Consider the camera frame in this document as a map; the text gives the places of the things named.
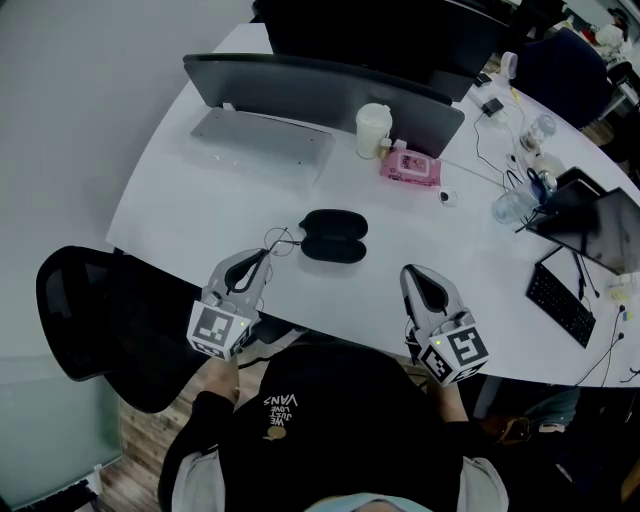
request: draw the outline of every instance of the white wall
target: white wall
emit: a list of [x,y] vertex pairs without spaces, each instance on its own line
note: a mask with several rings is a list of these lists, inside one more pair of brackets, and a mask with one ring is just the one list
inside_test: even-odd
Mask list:
[[8,0],[0,8],[0,357],[48,353],[40,264],[104,242],[131,171],[187,81],[182,56],[251,0]]

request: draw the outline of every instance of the black office chair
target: black office chair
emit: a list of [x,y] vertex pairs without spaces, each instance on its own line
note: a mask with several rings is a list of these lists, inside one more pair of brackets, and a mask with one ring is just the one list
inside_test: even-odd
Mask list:
[[36,278],[40,320],[72,380],[104,375],[143,412],[165,409],[207,356],[186,332],[200,289],[131,256],[64,247]]
[[556,23],[565,19],[562,0],[522,0],[509,23],[509,30],[501,47],[518,53],[522,44],[531,41],[528,34],[535,28],[534,40],[539,41]]
[[640,171],[638,133],[640,133],[640,104],[622,118],[615,127],[613,140],[600,146],[600,149],[614,162],[629,160],[631,168],[634,171]]
[[607,106],[607,68],[598,53],[571,30],[524,45],[513,86],[575,128],[595,120]]

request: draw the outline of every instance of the small white object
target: small white object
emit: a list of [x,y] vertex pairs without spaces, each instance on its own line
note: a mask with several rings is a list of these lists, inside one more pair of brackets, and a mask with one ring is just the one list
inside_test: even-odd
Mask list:
[[389,137],[385,137],[384,139],[382,139],[382,142],[380,142],[380,160],[384,160],[385,158],[387,158],[390,152],[391,139]]
[[500,76],[508,80],[513,80],[516,77],[517,69],[518,56],[515,53],[504,52],[502,60],[500,61]]
[[374,158],[382,139],[389,136],[393,119],[388,106],[368,103],[356,115],[357,149],[362,158]]
[[251,319],[194,301],[187,340],[194,350],[231,361],[249,335]]

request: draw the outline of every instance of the white sleeve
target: white sleeve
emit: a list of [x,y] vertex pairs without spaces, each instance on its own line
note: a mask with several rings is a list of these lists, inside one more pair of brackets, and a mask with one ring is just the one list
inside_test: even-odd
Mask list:
[[171,497],[172,512],[224,512],[225,487],[218,450],[182,459]]

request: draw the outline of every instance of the charger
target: charger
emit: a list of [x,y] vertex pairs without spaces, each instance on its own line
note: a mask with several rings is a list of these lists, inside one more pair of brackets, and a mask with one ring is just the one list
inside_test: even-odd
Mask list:
[[500,102],[498,98],[493,98],[490,101],[487,101],[484,105],[482,105],[482,111],[487,115],[487,117],[491,117],[494,114],[502,111],[504,105]]

